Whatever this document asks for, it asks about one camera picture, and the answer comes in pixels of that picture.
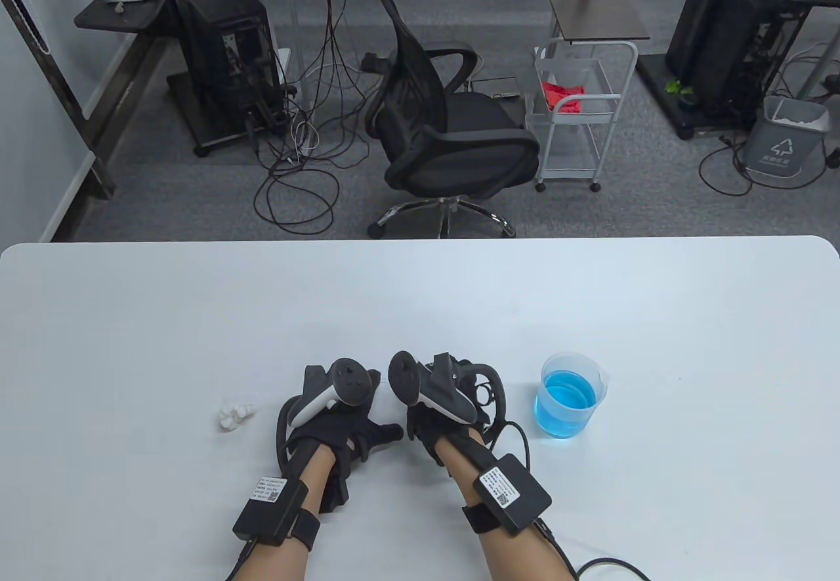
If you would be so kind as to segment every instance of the hand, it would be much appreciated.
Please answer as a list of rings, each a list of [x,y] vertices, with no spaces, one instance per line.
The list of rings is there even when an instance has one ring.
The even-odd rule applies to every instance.
[[[332,409],[324,409],[310,421],[294,428],[288,441],[285,440],[287,416],[284,416],[283,411],[288,413],[297,397],[286,402],[277,421],[277,460],[281,469],[303,439],[323,443],[335,454],[335,465],[327,479],[321,502],[322,513],[328,513],[348,500],[346,480],[353,461],[359,458],[363,462],[367,461],[369,452],[374,447],[402,439],[402,428],[398,424],[379,425],[370,421],[370,406],[380,383],[380,374],[374,370],[368,373],[373,390],[365,403],[348,406],[339,402]]]
[[[413,440],[415,437],[423,443],[426,452],[432,457],[435,462],[441,467],[444,462],[438,457],[435,451],[435,446],[441,437],[456,434],[463,437],[477,437],[483,443],[481,431],[490,426],[490,417],[487,415],[478,400],[478,395],[475,387],[475,377],[466,377],[460,384],[459,389],[466,395],[470,401],[475,405],[477,411],[477,419],[473,425],[465,425],[451,420],[449,417],[438,412],[438,410],[429,408],[425,404],[416,404],[408,407],[408,414],[406,417],[406,432],[408,438]]]

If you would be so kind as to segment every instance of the gray carpet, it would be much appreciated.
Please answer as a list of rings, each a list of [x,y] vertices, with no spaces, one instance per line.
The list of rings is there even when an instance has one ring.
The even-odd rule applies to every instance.
[[[662,52],[669,43],[684,0],[632,0],[652,38],[641,41],[642,53]],[[547,0],[396,0],[402,16],[423,41],[455,39],[471,43],[486,60],[478,77],[518,75],[528,71],[528,49],[547,37]],[[288,33],[283,0],[265,0],[277,25],[280,43]],[[306,61],[318,52],[324,38],[324,0],[298,0]],[[351,61],[354,46],[360,53],[393,48],[390,23],[376,0],[348,0],[347,26],[339,38]],[[837,11],[815,10],[796,49],[827,40],[840,22]],[[606,56],[608,73],[621,62]],[[452,62],[442,66],[449,73]],[[214,152],[209,158],[192,155],[193,143],[167,92],[165,76],[184,68],[177,45],[171,47],[114,155],[111,170],[117,194],[92,206],[75,233],[80,242],[165,240],[294,239],[260,220],[253,211],[254,194],[265,172],[246,146]],[[791,67],[795,89],[807,66]],[[369,86],[371,79],[361,83]],[[840,103],[829,103],[833,116]],[[338,95],[319,111],[324,119],[339,111]],[[325,129],[322,142],[335,142]],[[837,144],[837,132],[829,148]],[[587,185],[551,182],[537,194],[532,185],[506,190],[488,207],[512,221],[522,237],[580,236],[702,236],[816,234],[840,246],[840,173],[827,173],[806,190],[782,192],[754,188],[744,198],[715,194],[697,176],[697,163],[720,146],[716,137],[681,142],[656,108],[647,90],[634,77],[630,95],[613,142],[611,158],[601,179],[603,190],[592,194]],[[339,163],[353,163],[364,152],[357,144]],[[267,150],[262,156],[267,158]],[[813,155],[804,177],[822,163]],[[317,167],[330,169],[326,163]],[[384,209],[407,194],[390,190],[383,180],[387,159],[376,142],[358,167],[333,170],[340,182],[335,220],[321,239],[366,237],[366,227]],[[737,190],[741,179],[725,154],[708,164],[709,178],[721,188]],[[324,194],[334,193],[324,176],[302,176],[300,185]],[[273,199],[278,218],[299,220],[318,212],[317,205],[292,190],[277,191]],[[389,225],[389,237],[429,237],[435,214],[418,212]],[[458,215],[453,236],[495,236],[492,224]]]

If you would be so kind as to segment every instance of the desktop computer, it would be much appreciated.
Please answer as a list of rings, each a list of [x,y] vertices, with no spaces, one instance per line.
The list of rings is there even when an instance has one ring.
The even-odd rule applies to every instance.
[[[185,115],[185,90],[205,112],[235,130],[246,121],[275,130],[285,124],[285,86],[277,72],[268,17],[258,0],[173,0],[187,74],[170,78]],[[190,87],[184,89],[188,76]]]
[[[721,0],[699,45],[699,19],[710,1],[686,0],[665,62],[679,72],[699,47],[690,82],[702,110],[750,127],[808,10],[786,0]]]

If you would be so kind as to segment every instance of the black mesh chair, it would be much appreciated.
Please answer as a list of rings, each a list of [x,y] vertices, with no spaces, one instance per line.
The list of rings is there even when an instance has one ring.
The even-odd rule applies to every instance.
[[[395,215],[439,207],[438,237],[447,237],[452,212],[461,207],[494,221],[502,237],[516,237],[504,218],[466,199],[486,200],[532,180],[538,165],[537,139],[518,128],[493,98],[456,93],[478,62],[471,47],[423,47],[402,22],[394,1],[380,1],[394,23],[396,50],[388,58],[368,53],[363,59],[363,71],[384,76],[366,115],[366,131],[380,140],[390,161],[386,183],[423,200],[391,207],[368,227],[368,236],[384,236]],[[450,54],[459,54],[462,63],[444,86],[432,58]]]

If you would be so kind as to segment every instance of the chair base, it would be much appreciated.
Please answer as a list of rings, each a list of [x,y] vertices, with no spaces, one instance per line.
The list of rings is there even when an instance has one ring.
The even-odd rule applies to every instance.
[[[382,239],[385,235],[386,224],[395,215],[403,214],[408,211],[417,211],[418,209],[431,209],[432,207],[440,209],[438,239],[446,239],[450,236],[452,214],[458,211],[459,207],[463,207],[466,211],[472,211],[474,214],[481,215],[482,217],[495,222],[496,226],[498,226],[501,231],[501,237],[516,237],[516,229],[514,229],[502,216],[492,213],[491,211],[487,211],[487,209],[481,205],[464,200],[464,196],[412,200],[411,202],[402,203],[402,205],[394,205],[388,209],[388,211],[384,212],[379,220],[375,221],[368,227],[368,237],[372,240]]]

